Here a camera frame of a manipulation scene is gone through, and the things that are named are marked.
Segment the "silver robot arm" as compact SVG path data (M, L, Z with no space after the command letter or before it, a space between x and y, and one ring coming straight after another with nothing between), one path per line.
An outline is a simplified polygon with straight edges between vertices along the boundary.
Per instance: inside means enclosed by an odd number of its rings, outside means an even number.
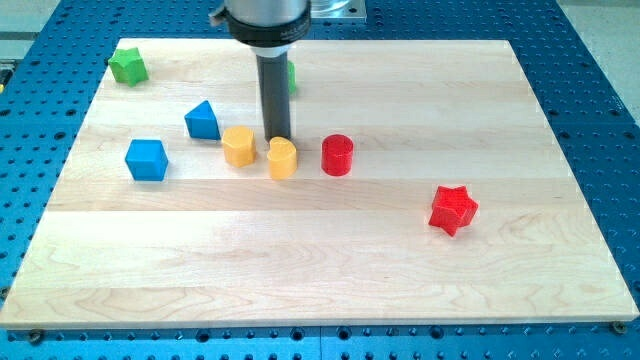
M224 0L209 15L259 57L276 58L303 38L311 26L309 0Z

